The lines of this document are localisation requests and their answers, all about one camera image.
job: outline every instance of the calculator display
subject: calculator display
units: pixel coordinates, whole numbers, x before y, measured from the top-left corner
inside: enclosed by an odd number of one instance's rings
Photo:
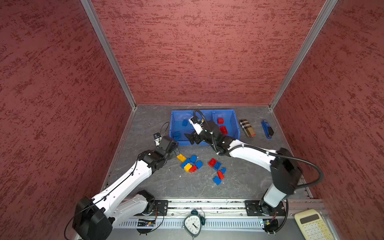
[[[311,216],[301,218],[300,219],[300,223],[301,224],[305,224],[307,222],[315,221],[315,220],[318,220],[318,219],[319,219],[319,215],[313,214]]]

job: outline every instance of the blue plastic bin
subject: blue plastic bin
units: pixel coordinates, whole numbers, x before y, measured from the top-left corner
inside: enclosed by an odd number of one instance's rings
[[[218,109],[218,110],[201,110],[204,114],[207,121],[215,121],[218,124],[217,119],[223,118],[224,124],[219,124],[219,126],[225,126],[227,128],[227,136],[240,139],[240,128],[233,109]],[[189,123],[186,126],[183,126],[184,120],[189,120],[193,116],[193,110],[176,110],[172,111],[170,115],[170,126],[169,126],[169,136],[174,137],[175,132],[180,132],[181,136],[177,140],[179,146],[188,146],[191,143],[188,141],[184,133],[192,133],[195,129],[192,127],[192,124]],[[201,119],[199,113],[196,113],[196,116]],[[205,142],[201,142],[199,145],[208,145]]]

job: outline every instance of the clock face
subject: clock face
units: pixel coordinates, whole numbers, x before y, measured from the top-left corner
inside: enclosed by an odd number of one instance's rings
[[[201,230],[201,220],[197,215],[189,215],[184,220],[184,226],[188,232],[197,236]]]

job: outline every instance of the red textured wall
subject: red textured wall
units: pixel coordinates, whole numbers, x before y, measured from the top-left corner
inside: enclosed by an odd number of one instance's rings
[[[130,106],[80,1],[2,1],[0,33],[0,239],[64,239]]]
[[[268,105],[324,0],[93,0],[139,104]]]
[[[323,169],[312,192],[343,239],[384,239],[383,12],[339,0],[275,108],[294,154]]]

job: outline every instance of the yellow lego brick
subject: yellow lego brick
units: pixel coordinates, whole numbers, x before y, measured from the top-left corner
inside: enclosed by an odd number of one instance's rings
[[[181,162],[184,162],[187,158],[183,156],[183,154],[180,154],[177,156],[177,159],[179,159]]]
[[[189,172],[189,169],[192,167],[192,165],[190,163],[188,163],[185,167],[184,167],[184,170],[186,172]]]

